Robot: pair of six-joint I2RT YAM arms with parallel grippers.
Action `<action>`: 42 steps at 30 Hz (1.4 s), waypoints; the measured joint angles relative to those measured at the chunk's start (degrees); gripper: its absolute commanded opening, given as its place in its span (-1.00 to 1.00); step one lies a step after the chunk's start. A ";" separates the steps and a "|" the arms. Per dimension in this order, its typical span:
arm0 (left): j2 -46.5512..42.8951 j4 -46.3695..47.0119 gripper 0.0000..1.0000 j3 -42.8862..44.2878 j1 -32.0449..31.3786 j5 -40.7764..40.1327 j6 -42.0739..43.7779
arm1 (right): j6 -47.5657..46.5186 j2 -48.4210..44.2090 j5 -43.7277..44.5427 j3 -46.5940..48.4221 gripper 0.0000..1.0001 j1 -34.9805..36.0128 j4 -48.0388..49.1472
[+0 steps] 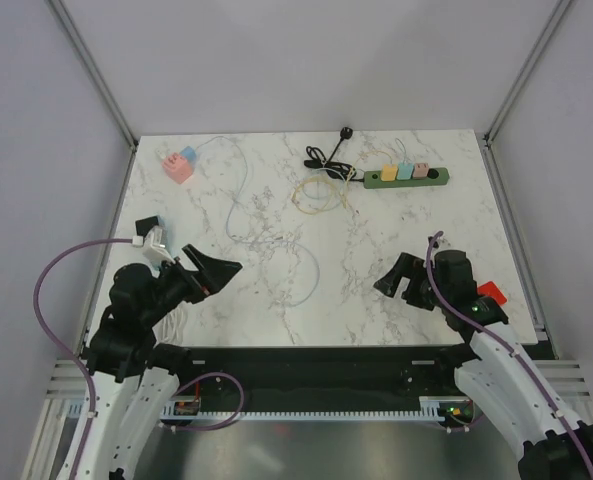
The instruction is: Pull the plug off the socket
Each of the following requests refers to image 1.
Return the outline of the red cube socket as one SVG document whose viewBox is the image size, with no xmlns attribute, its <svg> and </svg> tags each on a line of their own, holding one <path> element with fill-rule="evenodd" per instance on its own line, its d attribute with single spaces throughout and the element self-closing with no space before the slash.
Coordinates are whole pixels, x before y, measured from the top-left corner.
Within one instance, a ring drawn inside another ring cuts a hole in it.
<svg viewBox="0 0 593 480">
<path fill-rule="evenodd" d="M 477 293 L 481 296 L 492 298 L 499 306 L 503 306 L 507 303 L 507 297 L 493 281 L 488 281 L 479 285 Z"/>
</svg>

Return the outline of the black cube adapter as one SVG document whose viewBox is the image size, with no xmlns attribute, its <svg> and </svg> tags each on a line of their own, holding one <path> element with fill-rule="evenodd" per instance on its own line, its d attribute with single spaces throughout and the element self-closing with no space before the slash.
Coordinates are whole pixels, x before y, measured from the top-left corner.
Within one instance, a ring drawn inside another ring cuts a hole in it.
<svg viewBox="0 0 593 480">
<path fill-rule="evenodd" d="M 157 227 L 159 225 L 160 218 L 157 215 L 136 220 L 136 235 L 145 238 L 154 227 Z"/>
</svg>

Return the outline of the pink cube socket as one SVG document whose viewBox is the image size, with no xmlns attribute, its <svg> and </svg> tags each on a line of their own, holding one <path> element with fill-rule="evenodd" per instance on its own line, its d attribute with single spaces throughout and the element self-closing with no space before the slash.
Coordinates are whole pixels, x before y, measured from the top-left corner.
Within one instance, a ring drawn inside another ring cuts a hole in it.
<svg viewBox="0 0 593 480">
<path fill-rule="evenodd" d="M 172 153 L 163 160 L 162 167 L 171 180 L 182 185 L 194 173 L 193 157 L 182 153 Z"/>
</svg>

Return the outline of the blue plug adapter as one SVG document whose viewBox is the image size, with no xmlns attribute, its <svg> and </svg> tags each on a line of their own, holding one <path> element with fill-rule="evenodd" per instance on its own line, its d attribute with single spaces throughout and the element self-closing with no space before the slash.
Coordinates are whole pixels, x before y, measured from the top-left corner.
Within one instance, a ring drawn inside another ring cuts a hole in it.
<svg viewBox="0 0 593 480">
<path fill-rule="evenodd" d="M 185 148 L 183 148 L 180 151 L 180 155 L 184 157 L 191 166 L 194 166 L 196 164 L 197 154 L 191 146 L 186 146 Z"/>
</svg>

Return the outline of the teal power strip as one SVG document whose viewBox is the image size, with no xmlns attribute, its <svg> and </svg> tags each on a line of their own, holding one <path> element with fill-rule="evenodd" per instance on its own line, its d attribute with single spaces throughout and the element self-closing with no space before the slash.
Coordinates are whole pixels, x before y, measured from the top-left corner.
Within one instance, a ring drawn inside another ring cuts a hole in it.
<svg viewBox="0 0 593 480">
<path fill-rule="evenodd" d="M 157 216 L 157 221 L 158 221 L 158 226 L 160 227 L 160 230 L 161 230 L 161 241 L 162 241 L 162 243 L 166 243 L 167 239 L 168 239 L 168 231 L 166 228 L 166 223 L 160 215 Z"/>
</svg>

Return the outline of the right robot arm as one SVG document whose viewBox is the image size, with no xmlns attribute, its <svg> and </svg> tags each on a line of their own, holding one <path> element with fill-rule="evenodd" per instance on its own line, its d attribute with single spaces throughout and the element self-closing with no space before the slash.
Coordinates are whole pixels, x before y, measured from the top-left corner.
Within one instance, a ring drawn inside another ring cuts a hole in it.
<svg viewBox="0 0 593 480">
<path fill-rule="evenodd" d="M 374 287 L 409 305 L 439 309 L 462 343 L 443 350 L 434 381 L 464 393 L 501 433 L 523 479 L 593 479 L 593 424 L 536 368 L 495 298 L 477 285 L 459 250 L 401 254 Z"/>
</svg>

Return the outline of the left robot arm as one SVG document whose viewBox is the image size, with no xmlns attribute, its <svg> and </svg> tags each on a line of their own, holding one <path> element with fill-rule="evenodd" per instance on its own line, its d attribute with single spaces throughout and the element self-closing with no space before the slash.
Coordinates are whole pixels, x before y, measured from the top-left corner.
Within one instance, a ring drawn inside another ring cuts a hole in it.
<svg viewBox="0 0 593 480">
<path fill-rule="evenodd" d="M 157 274 L 141 263 L 116 271 L 110 303 L 83 359 L 86 412 L 59 471 L 61 479 L 130 479 L 165 404 L 195 382 L 184 347 L 160 344 L 154 327 L 182 303 L 196 304 L 219 293 L 241 270 L 240 263 L 209 257 L 192 245 L 194 264 L 165 260 Z"/>
</svg>

